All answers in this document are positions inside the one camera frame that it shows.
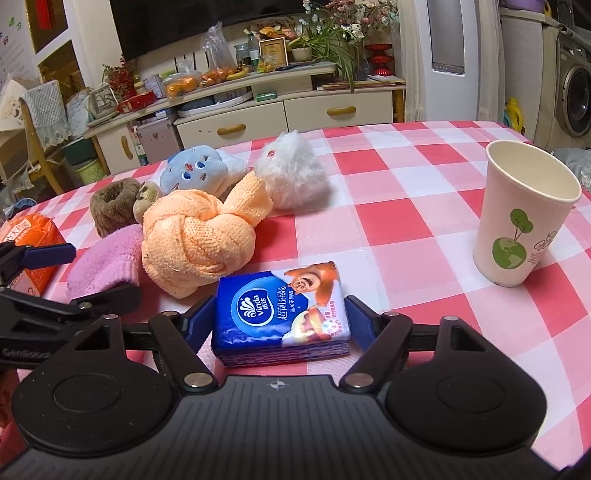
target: television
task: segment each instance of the television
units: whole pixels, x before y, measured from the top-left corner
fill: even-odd
[[[302,0],[111,0],[126,60],[223,25],[302,13]]]

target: door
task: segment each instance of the door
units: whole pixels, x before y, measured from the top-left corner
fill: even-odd
[[[591,74],[582,65],[574,65],[566,75],[562,95],[566,128],[573,137],[582,137],[591,129]]]

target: plastic bag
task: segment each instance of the plastic bag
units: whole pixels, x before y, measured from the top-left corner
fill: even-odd
[[[200,46],[205,51],[211,70],[230,70],[229,74],[236,72],[236,59],[230,51],[226,38],[223,36],[221,22],[209,28],[202,37]]]
[[[584,189],[591,192],[591,150],[557,148],[552,152],[552,155],[574,173]]]
[[[2,233],[3,242],[13,240],[17,245],[45,247],[47,245],[66,243],[56,224],[51,219],[38,213],[10,220],[2,226]],[[56,269],[57,266],[38,270],[25,269],[10,283],[9,288],[38,297],[43,294],[49,285]]]
[[[213,69],[201,75],[199,81],[202,87],[211,87],[211,85],[225,82],[228,78],[228,75],[231,75],[232,73],[234,72],[231,71],[229,68]]]
[[[199,88],[200,73],[175,73],[166,78],[164,83],[164,93],[168,98],[175,98],[185,95]]]

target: pink towel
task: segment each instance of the pink towel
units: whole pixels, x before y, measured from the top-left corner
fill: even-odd
[[[139,285],[143,239],[142,226],[129,225],[89,248],[68,275],[67,300],[105,291],[121,283]]]

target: screw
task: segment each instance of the screw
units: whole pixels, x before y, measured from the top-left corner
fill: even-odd
[[[368,374],[349,374],[345,383],[353,388],[366,388],[374,383],[374,378]]]
[[[203,372],[194,372],[192,374],[187,374],[184,378],[184,382],[189,387],[201,388],[207,387],[210,383],[212,383],[213,378],[211,375]]]

